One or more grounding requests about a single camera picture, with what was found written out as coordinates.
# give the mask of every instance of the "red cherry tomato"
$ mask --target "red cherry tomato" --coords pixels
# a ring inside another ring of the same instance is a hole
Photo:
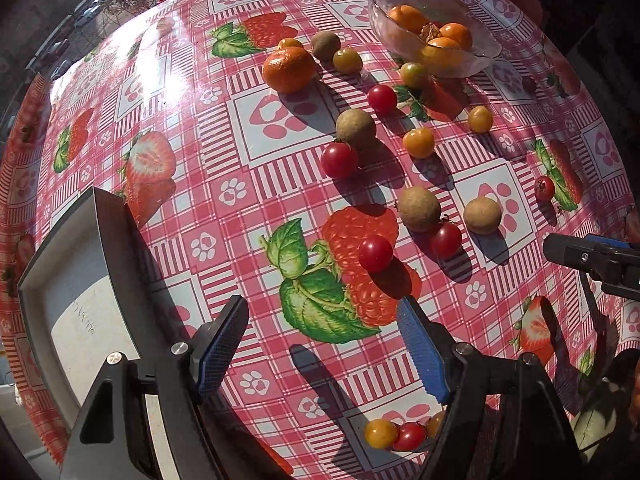
[[[396,93],[387,85],[375,85],[367,93],[367,101],[379,116],[389,115],[398,105]]]
[[[548,176],[539,176],[535,185],[536,200],[549,202],[556,194],[556,185]]]
[[[398,430],[398,439],[393,448],[396,451],[413,451],[427,438],[427,430],[417,422],[406,422]]]
[[[360,244],[358,260],[367,272],[385,270],[394,259],[394,248],[385,237],[369,236]]]
[[[462,232],[448,218],[440,222],[438,230],[429,238],[429,247],[439,260],[447,260],[458,252],[462,245]]]
[[[322,152],[320,165],[329,178],[347,178],[358,169],[358,153],[346,142],[332,142]]]

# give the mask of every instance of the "cherry tomato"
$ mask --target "cherry tomato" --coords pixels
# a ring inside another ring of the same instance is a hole
[[[433,153],[436,141],[431,129],[425,126],[404,134],[402,145],[413,158],[427,158]]]
[[[362,58],[352,48],[341,48],[334,54],[334,66],[341,74],[357,74],[362,70]]]
[[[535,191],[538,202],[549,202],[556,194],[556,185],[548,176],[539,176],[536,179]]]
[[[389,420],[376,418],[364,428],[364,440],[376,449],[386,449],[398,439],[398,427]]]
[[[535,79],[529,76],[525,76],[522,78],[522,89],[527,94],[532,94],[532,95],[535,94],[536,88],[538,88],[538,83],[536,83]]]
[[[409,62],[400,67],[400,79],[410,88],[422,88],[429,79],[429,73],[424,65]]]
[[[300,43],[295,38],[284,38],[284,40],[280,40],[280,43],[278,43],[276,50],[280,50],[281,48],[285,48],[286,46],[298,46],[300,48],[304,48],[302,46],[302,43]]]
[[[379,116],[389,115],[398,105],[396,93],[387,85],[375,85],[367,93],[367,101]]]
[[[494,125],[494,116],[484,106],[477,106],[469,112],[466,122],[472,132],[485,134]]]
[[[442,421],[444,419],[445,411],[436,413],[433,415],[429,421],[427,422],[427,436],[429,438],[435,438],[440,431],[440,426],[442,425]]]
[[[462,232],[459,227],[445,218],[434,234],[430,235],[429,247],[439,260],[447,260],[458,252],[462,245]]]
[[[367,272],[385,270],[393,259],[394,248],[383,236],[369,236],[360,244],[358,260]]]
[[[413,451],[427,438],[427,430],[417,422],[406,422],[398,430],[398,439],[393,448],[396,451]]]
[[[347,178],[358,169],[358,153],[346,142],[332,142],[322,152],[320,165],[329,178]]]

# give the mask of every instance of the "green tomato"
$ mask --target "green tomato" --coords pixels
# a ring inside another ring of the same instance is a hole
[[[400,67],[400,78],[409,88],[422,88],[428,77],[427,69],[420,63],[409,62]]]

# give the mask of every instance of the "orange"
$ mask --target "orange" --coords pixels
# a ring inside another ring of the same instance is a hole
[[[444,38],[457,42],[462,50],[471,50],[474,40],[471,31],[460,23],[447,23],[440,27],[440,33]]]
[[[442,71],[455,70],[462,62],[461,55],[457,41],[450,38],[433,38],[422,50],[421,62],[431,73],[440,75]]]
[[[304,48],[302,46],[302,43],[300,43],[295,38],[284,38],[284,40],[280,40],[280,43],[278,43],[278,46],[276,49],[280,50],[281,48],[285,48],[286,46],[298,46],[300,48]]]
[[[387,15],[400,27],[419,35],[422,28],[427,24],[427,18],[420,10],[408,5],[398,5],[393,7]]]
[[[276,50],[264,61],[262,78],[276,92],[301,91],[316,77],[316,62],[311,54],[298,46]]]
[[[436,141],[430,128],[416,128],[406,133],[402,145],[413,158],[427,158],[433,153]]]

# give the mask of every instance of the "strawberry print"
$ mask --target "strawberry print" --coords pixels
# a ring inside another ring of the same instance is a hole
[[[58,147],[53,158],[53,170],[62,173],[69,167],[69,164],[78,156],[89,139],[87,126],[94,109],[89,108],[82,112],[76,120],[67,126],[58,136]]]
[[[131,215],[140,228],[160,206],[175,193],[174,176],[177,162],[171,144],[160,132],[136,134],[131,149],[118,170],[124,176],[124,187],[118,194],[129,206]]]
[[[298,31],[282,25],[286,17],[284,12],[270,12],[249,18],[240,25],[225,23],[211,32],[216,40],[211,47],[212,56],[248,56],[277,46],[284,38],[295,38]]]
[[[513,344],[516,352],[533,352],[545,366],[554,354],[551,330],[545,320],[545,315],[547,319],[553,316],[551,303],[544,296],[529,297],[522,303],[522,310],[522,318],[514,325],[518,335],[510,344]]]
[[[175,173],[176,160],[171,144],[159,132],[141,136],[127,157],[126,178],[132,184],[166,180]]]
[[[555,199],[562,211],[575,211],[584,195],[584,186],[580,177],[571,167],[569,150],[560,140],[552,139],[545,146],[541,139],[534,144],[536,155],[546,169],[546,176],[556,186]]]

